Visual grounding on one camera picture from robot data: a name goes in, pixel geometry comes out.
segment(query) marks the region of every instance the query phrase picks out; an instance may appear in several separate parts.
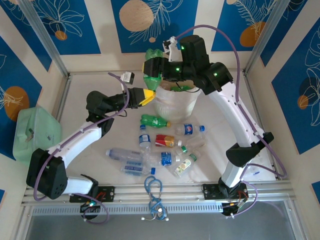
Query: wall decoration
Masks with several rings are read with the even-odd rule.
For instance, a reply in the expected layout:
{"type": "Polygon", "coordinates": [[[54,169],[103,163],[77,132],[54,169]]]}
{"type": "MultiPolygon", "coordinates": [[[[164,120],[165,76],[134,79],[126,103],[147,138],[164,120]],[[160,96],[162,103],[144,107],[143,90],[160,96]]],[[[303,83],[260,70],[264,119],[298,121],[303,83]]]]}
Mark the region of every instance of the wall decoration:
{"type": "Polygon", "coordinates": [[[18,29],[24,40],[28,43],[34,54],[37,56],[43,67],[48,71],[51,65],[51,58],[38,39],[36,33],[31,28],[28,20],[21,12],[17,1],[0,0],[0,6],[8,15],[12,23],[18,29]]]}
{"type": "Polygon", "coordinates": [[[300,154],[320,144],[320,18],[272,81],[300,154]]]}
{"type": "Polygon", "coordinates": [[[0,37],[0,153],[14,159],[12,150],[18,113],[35,107],[41,85],[0,37]]]}
{"type": "Polygon", "coordinates": [[[260,57],[266,66],[308,0],[291,0],[260,57]]]}
{"type": "Polygon", "coordinates": [[[111,0],[111,4],[121,52],[145,53],[162,49],[164,40],[193,27],[198,0],[111,0]]]}
{"type": "MultiPolygon", "coordinates": [[[[28,26],[27,31],[33,32],[15,1],[1,1],[6,3],[11,20],[18,20],[18,25],[28,26]]],[[[84,0],[32,0],[31,3],[61,55],[101,53],[84,0]]]]}
{"type": "Polygon", "coordinates": [[[317,181],[315,183],[312,183],[312,188],[315,193],[316,198],[318,199],[318,202],[320,204],[320,181],[317,181]]]}
{"type": "MultiPolygon", "coordinates": [[[[218,28],[232,40],[237,51],[251,51],[255,46],[277,0],[226,0],[218,28]]],[[[221,34],[214,37],[213,52],[232,51],[221,34]]]]}

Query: white table surface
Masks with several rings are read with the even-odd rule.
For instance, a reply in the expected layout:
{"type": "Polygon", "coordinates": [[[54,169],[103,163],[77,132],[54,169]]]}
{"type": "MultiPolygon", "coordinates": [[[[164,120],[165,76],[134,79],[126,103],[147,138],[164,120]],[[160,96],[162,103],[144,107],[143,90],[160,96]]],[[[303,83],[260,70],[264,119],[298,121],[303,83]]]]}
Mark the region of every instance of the white table surface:
{"type": "MultiPolygon", "coordinates": [[[[231,72],[231,74],[235,78],[236,73],[231,72]]],[[[240,81],[240,97],[255,119],[256,116],[242,75],[240,81]]],[[[141,72],[135,72],[133,87],[146,87],[141,72]]],[[[93,90],[100,91],[106,96],[119,94],[122,91],[120,83],[107,74],[73,75],[60,121],[63,138],[68,137],[85,122],[88,117],[86,97],[93,90]]],[[[128,109],[127,113],[127,117],[116,117],[111,130],[72,161],[67,169],[69,176],[77,177],[80,174],[86,174],[98,180],[100,184],[122,185],[144,182],[145,177],[131,176],[121,172],[121,163],[106,156],[106,150],[115,147],[139,151],[138,136],[141,115],[156,114],[153,103],[139,109],[128,109]]],[[[156,168],[155,177],[165,184],[217,182],[227,166],[226,150],[236,143],[231,128],[218,107],[203,93],[198,97],[193,113],[186,123],[199,123],[205,126],[206,145],[200,149],[201,158],[196,161],[191,171],[181,178],[176,178],[168,168],[163,166],[156,168]]],[[[148,127],[148,131],[153,152],[172,151],[172,148],[154,146],[156,134],[174,136],[172,128],[148,127]]],[[[188,137],[182,136],[181,139],[185,140],[188,137]]],[[[271,168],[266,151],[264,149],[260,152],[257,161],[271,168]]],[[[261,169],[259,174],[247,176],[245,180],[272,181],[275,180],[275,176],[261,169]]]]}

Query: robotic arm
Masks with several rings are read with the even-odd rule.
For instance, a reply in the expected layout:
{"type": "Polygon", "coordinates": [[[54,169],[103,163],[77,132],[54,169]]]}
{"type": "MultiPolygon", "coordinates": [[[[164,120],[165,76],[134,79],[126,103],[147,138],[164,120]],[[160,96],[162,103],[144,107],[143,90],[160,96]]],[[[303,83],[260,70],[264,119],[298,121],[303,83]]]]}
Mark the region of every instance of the robotic arm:
{"type": "Polygon", "coordinates": [[[145,61],[143,73],[151,77],[157,77],[162,73],[163,79],[170,82],[192,80],[194,85],[202,89],[204,94],[208,95],[223,112],[237,141],[226,151],[229,162],[219,179],[219,190],[227,198],[239,186],[240,177],[247,163],[265,147],[257,135],[263,136],[268,144],[274,137],[271,132],[264,132],[257,125],[240,99],[239,102],[255,125],[257,132],[250,127],[237,105],[236,85],[230,72],[221,62],[209,62],[203,38],[190,35],[180,40],[182,61],[173,61],[177,59],[176,47],[172,46],[177,44],[177,41],[173,41],[174,39],[171,37],[163,43],[169,59],[155,57],[145,61]]]}
{"type": "Polygon", "coordinates": [[[103,121],[98,125],[84,129],[93,123],[108,117],[107,113],[121,110],[129,97],[127,108],[137,109],[149,103],[155,93],[151,90],[143,88],[129,88],[129,96],[127,93],[121,93],[114,96],[106,96],[98,91],[92,91],[86,98],[86,109],[88,110],[88,118],[78,131],[82,134],[72,134],[70,137],[47,150],[38,148],[33,152],[26,183],[30,187],[35,187],[36,179],[41,167],[49,156],[58,149],[59,151],[51,158],[40,177],[37,190],[49,197],[56,199],[62,194],[86,194],[96,197],[98,194],[98,182],[89,176],[83,177],[67,177],[66,168],[75,157],[81,153],[86,147],[93,142],[102,138],[110,130],[114,119],[103,121]]]}

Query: white bucket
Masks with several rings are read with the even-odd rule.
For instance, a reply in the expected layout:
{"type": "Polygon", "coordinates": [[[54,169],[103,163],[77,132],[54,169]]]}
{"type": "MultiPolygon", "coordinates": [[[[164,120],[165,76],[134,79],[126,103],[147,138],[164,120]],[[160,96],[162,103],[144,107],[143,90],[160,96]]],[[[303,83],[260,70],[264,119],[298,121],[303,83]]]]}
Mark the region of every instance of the white bucket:
{"type": "Polygon", "coordinates": [[[168,91],[159,86],[156,89],[155,111],[172,123],[181,123],[190,117],[201,91],[194,87],[186,91],[168,91]]]}

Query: blue cable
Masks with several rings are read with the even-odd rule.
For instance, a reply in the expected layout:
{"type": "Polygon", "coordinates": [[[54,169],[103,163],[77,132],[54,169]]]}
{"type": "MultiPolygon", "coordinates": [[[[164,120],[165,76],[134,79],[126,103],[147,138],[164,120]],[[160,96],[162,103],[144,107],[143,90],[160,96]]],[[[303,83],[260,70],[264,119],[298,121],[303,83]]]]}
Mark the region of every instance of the blue cable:
{"type": "Polygon", "coordinates": [[[150,196],[149,209],[150,209],[152,217],[157,219],[157,220],[159,220],[159,221],[165,220],[166,217],[167,217],[167,210],[163,206],[162,200],[160,198],[161,192],[162,192],[162,189],[163,189],[162,182],[159,179],[156,179],[154,176],[148,176],[144,180],[144,189],[150,196]],[[159,197],[155,197],[151,193],[151,186],[154,185],[154,184],[160,184],[159,197]],[[161,216],[159,216],[158,209],[162,209],[162,212],[161,212],[162,215],[161,216]]]}

